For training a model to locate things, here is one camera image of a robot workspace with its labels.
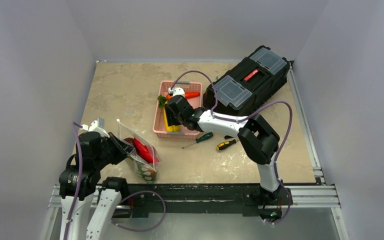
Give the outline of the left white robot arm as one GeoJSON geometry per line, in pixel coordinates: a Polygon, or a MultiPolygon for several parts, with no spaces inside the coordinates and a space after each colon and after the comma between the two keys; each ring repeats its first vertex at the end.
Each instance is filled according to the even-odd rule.
{"type": "Polygon", "coordinates": [[[59,176],[62,240],[101,240],[118,205],[129,199],[125,178],[107,177],[101,170],[128,158],[135,147],[113,133],[83,132],[75,138],[76,153],[59,176]]]}

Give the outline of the red chili pepper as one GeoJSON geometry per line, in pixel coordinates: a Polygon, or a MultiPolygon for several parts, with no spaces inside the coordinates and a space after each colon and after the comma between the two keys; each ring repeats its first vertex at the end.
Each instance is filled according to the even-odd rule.
{"type": "Polygon", "coordinates": [[[153,151],[145,144],[142,144],[137,138],[133,139],[133,144],[137,154],[145,160],[147,163],[152,164],[152,158],[154,157],[153,151]]]}

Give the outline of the yellow banana bunch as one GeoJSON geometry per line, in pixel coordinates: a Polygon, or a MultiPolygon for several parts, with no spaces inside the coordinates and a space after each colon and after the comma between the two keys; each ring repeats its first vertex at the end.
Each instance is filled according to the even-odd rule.
{"type": "Polygon", "coordinates": [[[167,132],[180,132],[181,127],[179,125],[169,125],[166,110],[163,110],[164,127],[167,132]]]}

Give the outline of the pink plastic basket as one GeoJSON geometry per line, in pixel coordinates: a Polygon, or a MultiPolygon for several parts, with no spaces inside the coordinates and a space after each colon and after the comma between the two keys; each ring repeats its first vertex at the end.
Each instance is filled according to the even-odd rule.
{"type": "MultiPolygon", "coordinates": [[[[168,94],[168,88],[173,85],[171,80],[163,80],[160,82],[157,96],[166,96],[168,94]]],[[[200,95],[187,99],[193,108],[202,106],[202,84],[196,81],[179,81],[176,87],[181,87],[186,93],[199,92],[200,95]]],[[[186,127],[180,125],[180,131],[166,131],[164,122],[164,109],[159,107],[159,102],[156,102],[155,115],[153,120],[152,130],[159,138],[173,138],[173,139],[196,139],[199,135],[198,131],[188,130],[186,127]]]]}

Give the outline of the yellow lemon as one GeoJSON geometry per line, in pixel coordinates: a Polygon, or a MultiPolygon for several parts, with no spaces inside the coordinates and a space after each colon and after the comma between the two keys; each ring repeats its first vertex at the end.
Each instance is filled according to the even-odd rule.
{"type": "Polygon", "coordinates": [[[155,178],[157,177],[157,172],[156,172],[154,169],[148,169],[147,172],[149,173],[148,176],[149,176],[151,179],[155,179],[155,178]]]}

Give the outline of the clear zip top bag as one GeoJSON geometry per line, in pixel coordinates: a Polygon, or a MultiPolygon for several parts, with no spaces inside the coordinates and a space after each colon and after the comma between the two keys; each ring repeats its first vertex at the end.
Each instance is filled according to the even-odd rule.
{"type": "Polygon", "coordinates": [[[152,184],[158,179],[161,158],[156,148],[145,140],[137,131],[129,128],[118,118],[118,138],[133,146],[127,164],[146,183],[152,184]]]}

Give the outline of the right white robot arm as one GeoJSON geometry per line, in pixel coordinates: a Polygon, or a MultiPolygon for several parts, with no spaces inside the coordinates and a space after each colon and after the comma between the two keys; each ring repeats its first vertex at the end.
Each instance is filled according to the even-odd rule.
{"type": "Polygon", "coordinates": [[[260,114],[268,105],[249,116],[232,116],[214,112],[212,108],[192,107],[184,96],[176,95],[165,107],[174,122],[188,130],[216,132],[239,139],[247,157],[257,165],[262,200],[272,204],[284,190],[288,203],[292,203],[292,195],[278,172],[278,157],[287,139],[281,138],[260,114]]]}

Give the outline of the green bell pepper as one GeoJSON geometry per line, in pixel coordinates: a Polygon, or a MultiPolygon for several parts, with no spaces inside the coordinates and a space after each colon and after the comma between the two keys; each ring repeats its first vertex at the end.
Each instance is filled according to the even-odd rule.
{"type": "Polygon", "coordinates": [[[154,183],[157,180],[157,176],[154,179],[149,177],[148,169],[153,169],[147,164],[137,164],[135,167],[135,172],[147,183],[154,183]]]}

